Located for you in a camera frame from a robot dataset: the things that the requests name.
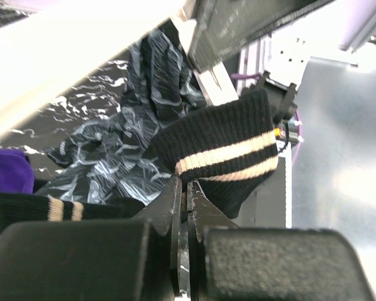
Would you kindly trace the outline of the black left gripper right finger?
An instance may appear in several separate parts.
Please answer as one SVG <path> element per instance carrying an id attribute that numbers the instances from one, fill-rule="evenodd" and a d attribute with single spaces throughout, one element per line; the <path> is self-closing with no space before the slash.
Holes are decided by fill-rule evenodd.
<path id="1" fill-rule="evenodd" d="M 192 297 L 204 297 L 207 292 L 204 230 L 237 227 L 236 223 L 206 198 L 199 181 L 194 180 L 187 185 L 189 277 Z"/>

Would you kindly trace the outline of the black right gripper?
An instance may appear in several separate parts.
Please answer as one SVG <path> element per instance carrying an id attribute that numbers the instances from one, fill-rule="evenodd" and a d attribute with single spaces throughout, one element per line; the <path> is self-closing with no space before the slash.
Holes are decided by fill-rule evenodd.
<path id="1" fill-rule="evenodd" d="M 234 56 L 253 41 L 330 4 L 326 0 L 195 1 L 188 60 L 199 73 Z"/>

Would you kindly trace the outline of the purple sock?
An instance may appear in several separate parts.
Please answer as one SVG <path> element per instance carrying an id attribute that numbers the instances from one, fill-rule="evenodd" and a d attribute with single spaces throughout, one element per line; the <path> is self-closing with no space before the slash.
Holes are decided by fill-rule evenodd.
<path id="1" fill-rule="evenodd" d="M 34 171 L 21 150 L 0 149 L 0 192 L 31 194 Z"/>

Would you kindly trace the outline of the black striped sock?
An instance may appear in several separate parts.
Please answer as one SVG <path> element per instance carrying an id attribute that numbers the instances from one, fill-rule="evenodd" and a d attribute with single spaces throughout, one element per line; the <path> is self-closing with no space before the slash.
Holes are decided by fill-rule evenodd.
<path id="1" fill-rule="evenodd" d="M 120 204 L 113 206 L 62 201 L 35 194 L 0 193 L 0 234 L 20 222 L 131 218 L 143 208 L 143 203 L 130 198 L 122 198 Z"/>
<path id="2" fill-rule="evenodd" d="M 150 143 L 182 182 L 196 180 L 228 218 L 278 166 L 278 148 L 265 90 L 197 110 L 156 134 Z"/>

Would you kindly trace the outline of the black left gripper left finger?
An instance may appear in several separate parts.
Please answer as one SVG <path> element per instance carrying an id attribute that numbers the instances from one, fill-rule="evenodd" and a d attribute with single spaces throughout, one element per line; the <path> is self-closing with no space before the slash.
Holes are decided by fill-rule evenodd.
<path id="1" fill-rule="evenodd" d="M 182 183 L 172 176 L 159 196 L 128 222 L 127 294 L 179 294 L 181 207 Z"/>

